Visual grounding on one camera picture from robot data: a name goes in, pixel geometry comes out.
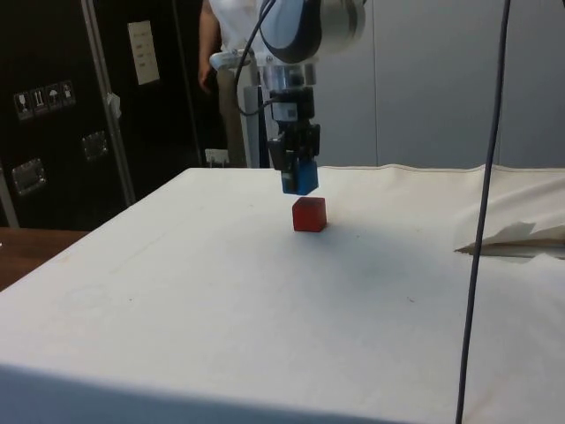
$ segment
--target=cable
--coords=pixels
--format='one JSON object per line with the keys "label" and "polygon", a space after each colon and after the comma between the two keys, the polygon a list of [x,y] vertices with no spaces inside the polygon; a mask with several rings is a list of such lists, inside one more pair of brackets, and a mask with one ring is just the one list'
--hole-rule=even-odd
{"label": "cable", "polygon": [[243,69],[244,69],[245,60],[247,59],[247,56],[249,55],[249,50],[251,49],[253,41],[255,40],[255,37],[257,36],[257,33],[259,32],[261,25],[263,25],[265,18],[267,17],[267,15],[271,11],[271,9],[273,9],[273,6],[276,3],[276,0],[269,0],[269,1],[270,1],[270,3],[266,4],[264,6],[262,13],[259,17],[259,20],[257,21],[257,25],[255,25],[255,28],[253,29],[253,32],[251,33],[251,36],[249,37],[249,41],[247,42],[247,45],[245,46],[244,53],[241,56],[241,60],[239,61],[239,64],[237,65],[236,83],[234,85],[235,99],[236,99],[237,109],[239,110],[239,113],[241,113],[244,117],[254,117],[255,115],[260,114],[264,109],[266,109],[268,106],[270,106],[271,104],[273,104],[277,100],[276,98],[272,98],[272,99],[267,100],[266,102],[262,103],[259,106],[259,108],[257,108],[255,111],[246,112],[245,110],[241,109],[241,106],[239,106],[239,100],[237,99],[237,87],[239,86],[239,79],[241,77],[241,71],[243,71]]}
{"label": "cable", "polygon": [[502,94],[504,91],[504,71],[506,68],[506,47],[509,31],[509,15],[511,0],[505,0],[504,12],[502,14],[501,38],[498,56],[498,75],[496,80],[496,96],[494,100],[494,115],[491,128],[488,154],[486,156],[485,180],[483,182],[483,193],[480,202],[480,213],[478,215],[477,237],[475,238],[475,251],[471,266],[471,281],[469,283],[469,298],[467,299],[467,315],[465,317],[465,330],[463,333],[463,352],[461,354],[461,369],[459,375],[459,395],[457,397],[456,424],[463,422],[463,409],[465,404],[465,386],[467,383],[467,363],[469,359],[469,345],[471,342],[471,327],[473,323],[473,312],[475,308],[475,292],[477,289],[478,263],[483,248],[483,234],[485,232],[486,210],[488,207],[488,194],[490,191],[491,174],[493,170],[494,150],[498,139],[501,121]]}

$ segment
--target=person's arm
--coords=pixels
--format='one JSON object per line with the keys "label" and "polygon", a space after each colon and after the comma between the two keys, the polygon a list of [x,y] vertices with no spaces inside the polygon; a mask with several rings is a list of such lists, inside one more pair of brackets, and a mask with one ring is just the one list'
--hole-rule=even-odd
{"label": "person's arm", "polygon": [[200,13],[200,66],[199,66],[199,83],[202,90],[210,93],[210,89],[206,86],[206,81],[212,65],[210,57],[215,53],[221,37],[220,22],[214,15],[209,0],[204,0],[202,4],[202,12]]}

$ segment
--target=table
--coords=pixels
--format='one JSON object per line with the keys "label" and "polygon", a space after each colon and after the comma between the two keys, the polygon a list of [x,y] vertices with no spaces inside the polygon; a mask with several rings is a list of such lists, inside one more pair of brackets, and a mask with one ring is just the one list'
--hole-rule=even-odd
{"label": "table", "polygon": [[86,234],[82,231],[0,228],[0,292]]}
{"label": "table", "polygon": [[[482,170],[190,170],[0,294],[0,410],[42,423],[452,423]],[[562,235],[565,173],[493,174],[486,237]],[[466,422],[562,421],[565,264],[481,262]]]}

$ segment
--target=white wall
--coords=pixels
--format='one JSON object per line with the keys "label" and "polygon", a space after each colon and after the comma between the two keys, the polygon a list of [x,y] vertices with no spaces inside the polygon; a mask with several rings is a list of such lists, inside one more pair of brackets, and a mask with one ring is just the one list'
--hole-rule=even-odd
{"label": "white wall", "polygon": [[366,5],[363,38],[317,65],[316,119],[321,125],[320,165],[377,163],[373,4]]}
{"label": "white wall", "polygon": [[[361,43],[319,66],[320,163],[483,163],[502,5],[369,0]],[[499,159],[516,167],[565,166],[562,0],[513,1]]]}

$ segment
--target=white sign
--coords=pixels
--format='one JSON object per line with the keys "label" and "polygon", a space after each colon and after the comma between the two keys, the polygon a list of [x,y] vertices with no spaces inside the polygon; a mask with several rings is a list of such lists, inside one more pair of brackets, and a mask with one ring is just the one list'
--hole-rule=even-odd
{"label": "white sign", "polygon": [[132,22],[127,25],[132,43],[133,62],[138,75],[138,83],[142,86],[149,82],[158,81],[159,67],[153,44],[151,22]]}

